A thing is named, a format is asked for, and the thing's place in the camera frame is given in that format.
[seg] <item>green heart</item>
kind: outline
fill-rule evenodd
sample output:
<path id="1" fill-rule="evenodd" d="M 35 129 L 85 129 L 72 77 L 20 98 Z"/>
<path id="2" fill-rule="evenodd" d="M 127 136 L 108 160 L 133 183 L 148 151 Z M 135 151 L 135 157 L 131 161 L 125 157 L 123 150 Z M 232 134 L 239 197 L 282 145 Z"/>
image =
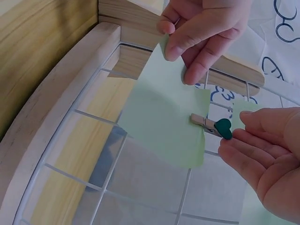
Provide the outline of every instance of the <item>green heart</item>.
<path id="1" fill-rule="evenodd" d="M 215 122 L 215 129 L 227 140 L 232 139 L 233 135 L 231 133 L 231 122 L 228 119 L 220 119 L 218 122 Z"/>

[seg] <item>light green paper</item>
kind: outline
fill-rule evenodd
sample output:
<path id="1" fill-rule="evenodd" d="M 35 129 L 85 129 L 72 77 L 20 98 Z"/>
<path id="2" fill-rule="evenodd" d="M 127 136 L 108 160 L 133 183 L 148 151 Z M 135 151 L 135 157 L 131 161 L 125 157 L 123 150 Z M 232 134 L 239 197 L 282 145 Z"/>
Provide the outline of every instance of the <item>light green paper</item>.
<path id="1" fill-rule="evenodd" d="M 247 185 L 239 225 L 296 225 L 267 211 L 255 191 Z"/>
<path id="2" fill-rule="evenodd" d="M 245 129 L 245 125 L 240 120 L 240 112 L 242 111 L 251 111 L 255 112 L 259 109 L 263 108 L 260 105 L 254 104 L 252 102 L 246 102 L 243 100 L 235 100 L 233 102 L 233 113 L 232 113 L 232 119 L 231 119 L 231 130 L 234 131 L 235 129 L 241 128 Z"/>
<path id="3" fill-rule="evenodd" d="M 168 36 L 156 46 L 119 119 L 119 126 L 160 159 L 193 168 L 203 162 L 205 137 L 201 126 L 189 121 L 192 113 L 206 117 L 210 91 L 184 85 L 181 57 L 166 61 Z"/>

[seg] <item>wooden clothespin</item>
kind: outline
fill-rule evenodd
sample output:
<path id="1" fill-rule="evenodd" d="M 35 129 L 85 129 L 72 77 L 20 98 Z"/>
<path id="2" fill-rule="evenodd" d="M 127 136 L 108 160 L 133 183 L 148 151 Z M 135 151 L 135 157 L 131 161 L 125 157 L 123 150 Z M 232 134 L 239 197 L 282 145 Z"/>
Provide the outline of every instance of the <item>wooden clothespin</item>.
<path id="1" fill-rule="evenodd" d="M 230 140 L 233 135 L 231 133 L 231 122 L 228 119 L 220 119 L 217 122 L 204 118 L 202 116 L 192 114 L 191 122 L 204 127 L 204 131 L 212 135 Z"/>

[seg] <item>hand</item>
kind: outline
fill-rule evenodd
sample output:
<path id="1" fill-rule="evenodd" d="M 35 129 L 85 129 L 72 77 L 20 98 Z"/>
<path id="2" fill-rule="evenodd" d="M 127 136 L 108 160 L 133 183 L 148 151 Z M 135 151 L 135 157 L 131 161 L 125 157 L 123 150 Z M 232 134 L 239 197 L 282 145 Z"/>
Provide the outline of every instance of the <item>hand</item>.
<path id="1" fill-rule="evenodd" d="M 242 112 L 245 130 L 222 140 L 221 158 L 255 190 L 264 207 L 300 223 L 300 107 Z"/>
<path id="2" fill-rule="evenodd" d="M 243 33 L 251 3 L 252 0 L 170 0 L 157 29 L 172 34 L 165 56 L 175 61 L 182 55 L 187 66 L 184 83 L 197 83 Z"/>

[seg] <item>white wire grid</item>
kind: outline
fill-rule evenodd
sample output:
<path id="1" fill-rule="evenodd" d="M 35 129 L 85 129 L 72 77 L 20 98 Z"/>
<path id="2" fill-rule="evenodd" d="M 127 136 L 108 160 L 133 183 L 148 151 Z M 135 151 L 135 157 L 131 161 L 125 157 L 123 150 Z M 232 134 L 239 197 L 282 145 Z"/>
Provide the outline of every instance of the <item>white wire grid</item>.
<path id="1" fill-rule="evenodd" d="M 120 46 L 120 45 L 126 45 L 126 46 L 129 46 L 129 47 L 133 47 L 133 48 L 138 48 L 138 49 L 141 49 L 141 50 L 144 50 L 144 51 L 152 51 L 151 49 L 149 48 L 146 48 L 144 46 L 140 46 L 140 45 L 135 45 L 133 43 L 125 43 L 125 42 L 120 42 L 118 46 L 116 46 L 116 48 L 114 49 L 114 51 Z M 109 55 L 109 57 L 106 59 L 105 63 L 108 61 L 108 59 L 111 57 L 111 55 L 114 53 L 114 51 L 111 52 L 111 54 Z M 57 130 L 55 131 L 54 135 L 52 136 L 52 138 L 50 139 L 28 185 L 27 185 L 27 188 L 25 190 L 25 193 L 22 197 L 22 200 L 21 200 L 21 203 L 19 205 L 19 208 L 18 208 L 18 211 L 17 211 L 17 214 L 16 214 L 16 217 L 14 219 L 14 225 L 20 225 L 20 224 L 26 224 L 26 225 L 31 225 L 29 221 L 27 221 L 26 219 L 24 219 L 22 216 L 23 216 L 23 212 L 24 212 L 24 209 L 25 209 L 25 206 L 26 206 L 26 203 L 32 193 L 32 190 L 33 190 L 33 187 L 35 185 L 35 182 L 37 180 L 37 176 L 38 174 L 40 173 L 41 171 L 41 168 L 43 168 L 44 166 L 45 167 L 48 167 L 49 169 L 53 170 L 53 171 L 56 171 L 60 174 L 62 174 L 63 176 L 66 176 L 66 177 L 69 177 L 73 180 L 76 180 L 77 182 L 87 186 L 87 187 L 90 187 L 94 190 L 97 190 L 100 192 L 100 195 L 99 195 L 99 199 L 98 199 L 98 202 L 97 202 L 97 205 L 96 205 L 96 208 L 93 212 L 93 215 L 92 215 L 92 218 L 90 220 L 90 225 L 93 224 L 94 222 L 94 219 L 96 217 L 96 213 L 99 209 L 99 206 L 102 202 L 102 199 L 103 199 L 103 196 L 104 194 L 107 194 L 107 195 L 110 195 L 112 197 L 115 197 L 119 200 L 122 200 L 122 201 L 126 201 L 126 202 L 129 202 L 129 203 L 134 203 L 134 204 L 137 204 L 137 205 L 141 205 L 141 206 L 144 206 L 144 207 L 147 207 L 147 208 L 150 208 L 150 209 L 155 209 L 155 210 L 159 210 L 159 211 L 163 211 L 163 212 L 166 212 L 166 213 L 170 213 L 170 214 L 173 214 L 173 215 L 176 215 L 176 219 L 175 219 L 175 223 L 174 225 L 178 225 L 179 224 L 179 221 L 180 221 L 180 218 L 181 217 L 186 217 L 186 218 L 193 218 L 193 219 L 198 219 L 198 220 L 204 220 L 204 221 L 211 221 L 211 222 L 216 222 L 216 223 L 222 223 L 222 224 L 231 224 L 231 225 L 237 225 L 239 224 L 238 221 L 228 221 L 228 220 L 221 220 L 221 219 L 214 219 L 214 218 L 208 218 L 208 217 L 201 217 L 201 216 L 195 216 L 195 215 L 191 215 L 191 214 L 187 214 L 187 213 L 183 213 L 182 212 L 182 209 L 183 209 L 183 205 L 184 205 L 184 202 L 185 202 L 185 198 L 186 198 L 186 194 L 187 194 L 187 190 L 188 190 L 188 185 L 189 185 L 189 181 L 190 181 L 190 178 L 191 178 L 191 172 L 192 172 L 192 169 L 188 169 L 188 172 L 187 172 L 187 176 L 186 176 L 186 181 L 185 181 L 185 186 L 184 186 L 184 189 L 183 189 L 183 193 L 182 193 L 182 196 L 181 196 L 181 201 L 180 201 L 180 204 L 179 204 L 179 208 L 177 211 L 170 211 L 170 210 L 165 210 L 165 209 L 160 209 L 158 207 L 154 207 L 154 206 L 151 206 L 151 205 L 148 205 L 148 204 L 145 204 L 143 202 L 140 202 L 140 201 L 137 201 L 137 200 L 133 200 L 129 197 L 126 197 L 126 196 L 122 196 L 120 194 L 117 194 L 117 193 L 114 193 L 112 191 L 109 191 L 107 189 L 107 186 L 110 182 L 110 179 L 112 177 L 112 174 L 113 174 L 113 171 L 116 167 L 116 164 L 118 162 L 118 159 L 120 157 L 120 154 L 123 150 L 123 147 L 124 147 L 124 144 L 127 140 L 127 135 L 125 135 L 123 137 L 123 140 L 122 140 L 122 143 L 119 147 L 119 150 L 118 150 L 118 153 L 113 161 L 113 164 L 111 165 L 111 168 L 107 174 L 107 177 L 105 179 L 105 182 L 103 184 L 103 187 L 98 187 L 94 184 L 91 184 L 91 183 L 88 183 L 88 182 L 85 182 L 71 174 L 68 174 L 48 163 L 46 163 L 46 159 L 47 157 L 49 156 L 50 152 L 51 152 L 51 149 L 53 147 L 53 145 L 55 144 L 57 138 L 60 136 L 61 132 L 62 132 L 62 128 L 65 126 L 69 116 L 71 113 L 78 113 L 82 116 L 87 116 L 87 117 L 90 117 L 90 118 L 93 118 L 95 120 L 99 120 L 99 121 L 102 121 L 102 122 L 105 122 L 105 123 L 109 123 L 109 124 L 112 124 L 114 126 L 118 126 L 117 122 L 112 122 L 112 121 L 109 121 L 109 120 L 106 120 L 106 119 L 103 119 L 103 118 L 100 118 L 100 117 L 97 117 L 95 115 L 92 115 L 92 114 L 89 114 L 89 113 L 86 113 L 86 112 L 83 112 L 83 111 L 80 111 L 80 110 L 77 110 L 78 108 L 78 105 L 82 99 L 82 97 L 84 96 L 84 94 L 86 93 L 86 91 L 89 89 L 89 87 L 91 86 L 91 84 L 93 83 L 93 81 L 95 80 L 95 78 L 97 77 L 98 73 L 100 71 L 106 71 L 106 72 L 109 72 L 111 74 L 114 74 L 114 75 L 120 75 L 122 77 L 126 77 L 126 78 L 133 78 L 132 76 L 130 75 L 127 75 L 127 74 L 124 74 L 122 72 L 117 72 L 117 71 L 113 71 L 113 70 L 109 70 L 109 69 L 105 69 L 104 68 L 104 64 L 103 63 L 102 65 L 100 65 L 97 70 L 94 72 L 94 74 L 92 75 L 92 77 L 89 79 L 89 81 L 86 83 L 86 85 L 84 86 L 84 88 L 82 89 L 82 91 L 79 93 L 79 95 L 77 96 L 76 100 L 74 101 L 74 103 L 71 105 L 71 107 L 69 108 L 68 112 L 66 113 L 65 117 L 63 118 L 62 122 L 60 123 L 60 125 L 58 126 Z M 223 75 L 226 75 L 226 76 L 231 76 L 231 75 L 228 75 L 228 74 L 224 74 L 223 72 L 221 71 L 218 71 L 219 73 L 222 73 Z M 205 79 L 205 84 L 204 84 L 204 89 L 207 88 L 207 83 L 208 83 L 208 78 L 209 78 L 209 73 L 206 74 L 206 79 Z M 249 83 L 248 82 L 245 82 L 245 87 L 247 89 L 247 96 L 245 96 L 245 100 L 249 101 L 250 100 L 250 96 L 249 96 Z M 280 102 L 281 102 L 281 107 L 283 108 L 284 105 L 283 105 L 283 98 L 290 101 L 290 102 L 293 102 L 294 104 L 297 104 L 299 105 L 297 102 L 293 101 L 292 99 L 288 98 L 288 97 L 284 97 L 284 96 L 281 96 L 279 93 L 277 93 L 276 91 L 273 91 L 273 90 L 270 90 L 270 89 L 267 89 L 265 87 L 260 87 L 262 89 L 265 89 L 273 94 L 276 94 L 280 97 Z M 216 106 L 219 106 L 219 107 L 222 107 L 224 109 L 227 109 L 227 110 L 233 110 L 231 107 L 229 106 L 226 106 L 226 105 L 223 105 L 223 104 L 219 104 L 219 103 L 216 103 L 216 102 L 213 102 L 211 101 L 210 102 L 211 104 L 213 105 L 216 105 Z M 210 154 L 210 155 L 213 155 L 213 156 L 216 156 L 216 157 L 219 157 L 219 155 L 215 152 L 212 152 L 212 151 L 208 151 L 206 150 L 205 151 L 206 154 Z"/>

